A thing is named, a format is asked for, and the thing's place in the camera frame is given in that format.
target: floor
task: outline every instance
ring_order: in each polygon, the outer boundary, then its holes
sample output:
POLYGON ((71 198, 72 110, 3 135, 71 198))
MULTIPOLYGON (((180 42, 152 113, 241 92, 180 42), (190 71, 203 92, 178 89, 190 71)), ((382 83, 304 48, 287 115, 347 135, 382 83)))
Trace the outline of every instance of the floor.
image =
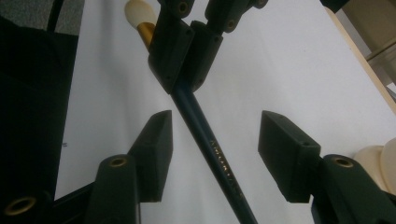
MULTIPOLYGON (((47 28, 53 0, 0 0, 0 15, 19 26, 47 28)), ((84 0, 64 0, 55 32, 78 35, 84 0)))

